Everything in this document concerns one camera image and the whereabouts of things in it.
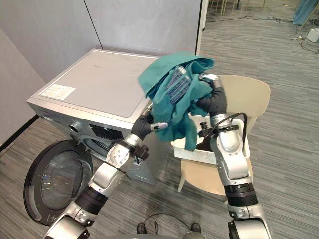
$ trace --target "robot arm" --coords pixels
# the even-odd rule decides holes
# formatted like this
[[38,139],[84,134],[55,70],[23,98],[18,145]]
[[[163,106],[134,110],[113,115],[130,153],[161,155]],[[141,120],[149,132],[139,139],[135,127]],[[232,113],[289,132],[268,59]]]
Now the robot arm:
[[219,124],[216,132],[206,134],[210,137],[210,148],[215,153],[220,179],[228,199],[228,223],[230,239],[271,239],[262,205],[258,203],[243,155],[243,140],[238,128],[226,119],[226,97],[218,77],[212,74],[204,77],[211,79],[218,89],[210,98],[200,99],[197,105],[210,112],[211,126]]
[[145,160],[148,149],[143,139],[152,131],[168,127],[167,123],[150,124],[151,107],[137,119],[132,133],[118,141],[109,151],[105,162],[97,169],[88,188],[72,201],[59,218],[51,225],[44,239],[86,239],[97,214],[132,167],[135,157]]

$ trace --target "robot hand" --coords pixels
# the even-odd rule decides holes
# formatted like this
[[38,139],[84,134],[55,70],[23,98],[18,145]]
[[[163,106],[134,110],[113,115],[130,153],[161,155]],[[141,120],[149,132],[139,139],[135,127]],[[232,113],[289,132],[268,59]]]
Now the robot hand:
[[131,133],[139,137],[141,140],[150,134],[152,131],[158,131],[168,127],[168,123],[153,123],[151,115],[152,105],[150,104],[146,111],[135,121]]
[[210,116],[224,114],[227,108],[227,99],[224,88],[218,76],[213,74],[203,75],[202,79],[210,80],[210,85],[213,88],[210,97],[200,98],[196,104],[209,112]]

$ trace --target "teal towel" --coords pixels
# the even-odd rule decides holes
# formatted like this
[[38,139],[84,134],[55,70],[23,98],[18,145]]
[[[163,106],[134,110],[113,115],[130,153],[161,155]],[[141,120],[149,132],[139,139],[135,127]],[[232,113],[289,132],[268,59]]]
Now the teal towel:
[[[199,75],[213,67],[214,62],[211,58],[179,52],[157,59],[140,74],[139,84],[153,102],[154,121],[169,123],[168,128],[156,132],[161,141],[186,137],[185,149],[196,149],[197,129],[188,113],[207,114],[195,101],[212,91],[206,82],[199,80]],[[180,73],[178,66],[183,66],[186,73]]]

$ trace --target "label sticker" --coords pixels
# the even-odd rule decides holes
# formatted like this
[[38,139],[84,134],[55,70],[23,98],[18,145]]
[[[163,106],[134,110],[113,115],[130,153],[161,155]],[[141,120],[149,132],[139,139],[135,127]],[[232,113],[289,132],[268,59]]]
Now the label sticker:
[[53,84],[48,89],[46,89],[44,92],[42,92],[41,96],[47,96],[59,100],[64,100],[67,98],[75,88],[69,87],[69,86],[62,86],[58,84]]

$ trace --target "washing machine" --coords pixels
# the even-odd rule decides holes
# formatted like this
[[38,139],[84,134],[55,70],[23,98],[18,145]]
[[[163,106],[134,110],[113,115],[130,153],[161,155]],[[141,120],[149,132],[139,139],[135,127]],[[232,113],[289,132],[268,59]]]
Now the washing machine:
[[[124,139],[150,104],[139,74],[157,57],[92,49],[27,102],[68,137],[41,152],[24,185],[24,203],[34,220],[51,225],[85,189],[92,160],[104,161],[115,140]],[[144,140],[146,161],[136,160],[128,177],[155,184],[169,144],[155,134]]]

